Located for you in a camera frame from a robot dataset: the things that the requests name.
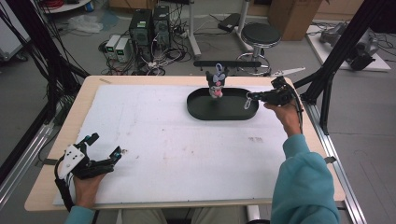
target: black tray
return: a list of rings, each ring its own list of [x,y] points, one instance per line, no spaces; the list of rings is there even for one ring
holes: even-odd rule
[[[201,120],[244,120],[256,115],[258,101],[252,101],[245,109],[248,91],[239,88],[224,88],[223,96],[214,99],[209,95],[209,88],[201,88],[187,97],[187,109],[196,119]]]

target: gray floor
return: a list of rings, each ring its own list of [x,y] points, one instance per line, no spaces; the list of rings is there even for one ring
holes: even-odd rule
[[[64,13],[57,20],[65,21],[81,13],[80,10]],[[104,15],[109,16],[107,13],[97,9],[92,15],[102,18]],[[106,29],[100,34],[81,36],[85,34],[72,32],[63,35],[67,49],[93,75],[100,75],[106,69],[105,58],[97,49],[99,44],[111,34],[125,32],[129,25],[128,20],[114,20],[111,15],[110,18],[106,21]],[[196,27],[212,20],[211,17],[196,19]],[[249,20],[265,21],[257,18]],[[205,27],[216,27],[216,23],[209,22]],[[213,37],[198,35],[196,38],[202,51],[202,60],[233,60],[243,52],[234,34]],[[396,38],[389,36],[389,40],[396,44]],[[306,39],[281,42],[275,48],[268,49],[266,54],[274,70],[305,66],[304,72],[290,76],[293,81],[314,73],[320,67]],[[396,61],[395,56],[382,50],[378,54],[383,59]],[[192,62],[166,66],[166,75],[202,76],[205,71],[193,67]],[[389,66],[392,70],[387,73],[339,70],[332,88],[329,132],[368,223],[396,223],[396,64],[389,62]],[[234,70],[232,75],[245,76]],[[305,87],[298,91],[303,93],[304,90]],[[46,103],[45,94],[46,81],[39,75],[32,60],[26,63],[11,61],[0,67],[1,163]],[[44,149],[43,156],[49,149]],[[30,213],[23,208],[39,172],[39,167],[30,167],[0,211],[1,223],[63,222],[66,212]],[[165,212],[169,217],[184,217],[187,209]],[[261,212],[263,217],[269,217],[270,208],[262,206]],[[350,223],[346,213],[341,213],[342,222]],[[98,223],[115,223],[115,218],[116,211],[105,211],[99,216]]]

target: teal sleeve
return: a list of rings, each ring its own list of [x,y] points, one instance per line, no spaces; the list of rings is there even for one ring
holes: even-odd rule
[[[64,224],[91,224],[94,212],[91,209],[73,206]]]
[[[283,150],[271,223],[339,223],[332,174],[323,158],[309,151],[302,134],[286,140]]]

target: transparent plastic bag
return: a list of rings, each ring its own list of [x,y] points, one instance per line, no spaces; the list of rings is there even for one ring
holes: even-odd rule
[[[103,29],[103,24],[97,22],[97,17],[95,16],[76,16],[70,18],[69,29],[78,30],[86,33],[99,33]]]

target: round stool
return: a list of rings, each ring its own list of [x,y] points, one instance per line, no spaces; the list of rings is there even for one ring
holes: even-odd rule
[[[242,40],[253,47],[253,52],[241,54],[237,60],[245,62],[262,61],[261,67],[254,68],[239,68],[242,71],[248,72],[254,76],[268,76],[271,74],[271,66],[268,60],[264,57],[264,49],[269,49],[277,45],[280,41],[280,32],[267,24],[250,23],[247,24],[241,33]]]

